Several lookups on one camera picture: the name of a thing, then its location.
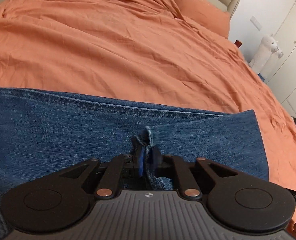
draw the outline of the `folded denim fabric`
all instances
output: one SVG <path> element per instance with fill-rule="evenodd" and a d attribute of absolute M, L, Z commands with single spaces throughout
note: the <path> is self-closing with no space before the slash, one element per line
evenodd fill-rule
<path fill-rule="evenodd" d="M 5 192 L 21 183 L 92 157 L 108 162 L 131 152 L 132 136 L 144 127 L 154 129 L 151 135 L 158 137 L 149 145 L 158 144 L 163 153 L 181 155 L 187 161 L 204 156 L 268 179 L 253 111 L 229 115 L 80 94 L 0 88 L 0 203 Z M 0 238 L 7 233 L 0 213 Z"/>

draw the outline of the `alpaca plush toy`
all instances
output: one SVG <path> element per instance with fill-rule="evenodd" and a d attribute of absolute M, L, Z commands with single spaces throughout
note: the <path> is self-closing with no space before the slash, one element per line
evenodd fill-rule
<path fill-rule="evenodd" d="M 278 52 L 278 58 L 284 55 L 282 50 L 278 47 L 277 41 L 275 41 L 272 36 L 265 35 L 261 40 L 257 53 L 249 63 L 249 66 L 255 73 L 259 74 L 271 54 L 276 52 Z"/>

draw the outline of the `ribbed gray surface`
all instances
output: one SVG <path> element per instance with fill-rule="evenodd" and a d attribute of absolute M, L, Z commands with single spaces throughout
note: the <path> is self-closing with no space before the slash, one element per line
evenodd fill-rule
<path fill-rule="evenodd" d="M 80 224 L 51 235 L 13 231 L 5 240 L 290 240 L 285 231 L 246 236 L 216 224 L 202 204 L 175 191 L 122 191 L 118 198 L 99 201 Z"/>

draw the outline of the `embroidered pillow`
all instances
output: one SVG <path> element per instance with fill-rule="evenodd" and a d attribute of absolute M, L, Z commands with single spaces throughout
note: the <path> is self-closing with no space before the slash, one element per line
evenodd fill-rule
<path fill-rule="evenodd" d="M 218 35 L 228 38 L 230 15 L 207 0 L 174 0 L 184 16 Z"/>

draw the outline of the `orange blanket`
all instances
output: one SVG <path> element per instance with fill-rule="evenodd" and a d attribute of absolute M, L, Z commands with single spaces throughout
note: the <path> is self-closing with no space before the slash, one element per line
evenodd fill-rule
<path fill-rule="evenodd" d="M 173 0 L 7 0 L 0 87 L 237 113 L 254 109 L 270 181 L 296 190 L 296 126 L 224 38 Z"/>

